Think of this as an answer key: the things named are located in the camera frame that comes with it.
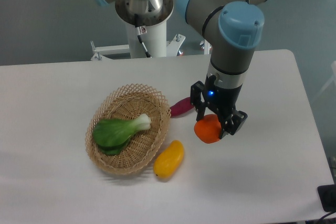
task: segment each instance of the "white table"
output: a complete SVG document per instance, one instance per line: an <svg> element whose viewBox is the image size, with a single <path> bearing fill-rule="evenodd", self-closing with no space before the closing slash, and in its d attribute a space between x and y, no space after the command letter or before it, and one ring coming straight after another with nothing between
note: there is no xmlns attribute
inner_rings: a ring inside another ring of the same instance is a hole
<svg viewBox="0 0 336 224"><path fill-rule="evenodd" d="M185 160L169 182L148 167L97 169L85 133L100 103L128 83L172 105L205 80L209 56L0 67L0 223L273 223L320 218L333 180L293 54L256 52L237 102L249 118L206 145L196 112L171 119Z"/></svg>

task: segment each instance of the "white vegetable stem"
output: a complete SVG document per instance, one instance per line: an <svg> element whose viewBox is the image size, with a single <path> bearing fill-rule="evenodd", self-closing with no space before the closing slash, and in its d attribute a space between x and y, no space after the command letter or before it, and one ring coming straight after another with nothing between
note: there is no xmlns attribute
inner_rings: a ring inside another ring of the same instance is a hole
<svg viewBox="0 0 336 224"><path fill-rule="evenodd" d="M134 119L131 124L134 126L138 131L149 130L151 128L152 120L146 114L139 115L138 118Z"/></svg>

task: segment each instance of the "black cable on floor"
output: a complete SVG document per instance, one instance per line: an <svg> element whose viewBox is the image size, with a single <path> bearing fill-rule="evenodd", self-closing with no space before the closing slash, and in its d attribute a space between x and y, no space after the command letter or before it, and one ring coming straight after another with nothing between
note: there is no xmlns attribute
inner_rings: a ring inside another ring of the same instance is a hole
<svg viewBox="0 0 336 224"><path fill-rule="evenodd" d="M332 215L332 214L334 214L334 213L336 213L336 211L329 212L329 213L327 213L326 215L322 216L322 217L316 222L316 224L321 224L321 223L322 223L322 220L323 220L324 218L326 218L326 217L328 217L328 216L330 216L330 215Z"/></svg>

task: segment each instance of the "black cable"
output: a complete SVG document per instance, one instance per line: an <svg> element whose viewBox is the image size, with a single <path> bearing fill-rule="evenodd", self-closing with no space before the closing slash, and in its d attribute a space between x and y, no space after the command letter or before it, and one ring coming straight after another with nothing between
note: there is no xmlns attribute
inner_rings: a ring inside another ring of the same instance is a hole
<svg viewBox="0 0 336 224"><path fill-rule="evenodd" d="M139 16L137 14L134 14L134 19L135 19L135 27L136 28L140 27ZM147 47L145 46L145 43L141 39L141 35L138 35L138 41L142 45L143 50L145 51L146 57L147 58L152 58L152 56L150 55L150 53L147 51Z"/></svg>
<svg viewBox="0 0 336 224"><path fill-rule="evenodd" d="M326 215L322 216L322 217L316 222L316 224L320 224L320 223L322 223L322 220L323 220L325 217L328 217L329 215L332 215L332 214L334 214L334 213L336 213L336 211L329 212L329 213L327 213Z"/></svg>

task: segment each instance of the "silver metal ring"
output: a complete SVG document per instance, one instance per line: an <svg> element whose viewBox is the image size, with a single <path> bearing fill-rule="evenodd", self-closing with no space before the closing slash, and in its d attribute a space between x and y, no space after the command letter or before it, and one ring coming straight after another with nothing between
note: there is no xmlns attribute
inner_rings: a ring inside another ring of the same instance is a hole
<svg viewBox="0 0 336 224"><path fill-rule="evenodd" d="M212 75L216 76L215 86L222 89L235 89L240 87L245 79L247 71L241 74L225 74L212 66L211 62L208 67L208 78Z"/></svg>

